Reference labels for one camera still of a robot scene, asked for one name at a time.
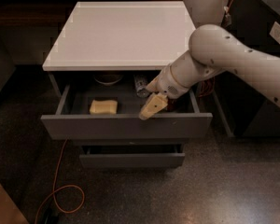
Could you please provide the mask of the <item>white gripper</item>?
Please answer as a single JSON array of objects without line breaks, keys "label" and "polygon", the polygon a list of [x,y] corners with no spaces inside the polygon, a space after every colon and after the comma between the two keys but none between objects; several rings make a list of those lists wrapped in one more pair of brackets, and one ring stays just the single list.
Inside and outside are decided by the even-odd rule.
[{"label": "white gripper", "polygon": [[178,99],[189,91],[190,70],[188,65],[169,64],[146,85],[148,92],[152,93],[145,105],[141,108],[139,118],[146,120],[162,111],[168,106],[169,99]]}]

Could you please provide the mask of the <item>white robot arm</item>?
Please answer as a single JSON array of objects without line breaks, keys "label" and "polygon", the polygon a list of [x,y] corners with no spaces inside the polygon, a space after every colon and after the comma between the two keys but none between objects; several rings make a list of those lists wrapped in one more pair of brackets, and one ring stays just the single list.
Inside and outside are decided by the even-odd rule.
[{"label": "white robot arm", "polygon": [[280,58],[252,49],[225,29],[206,24],[189,38],[189,49],[147,85],[151,93],[139,118],[146,120],[190,88],[223,72],[236,75],[280,108]]}]

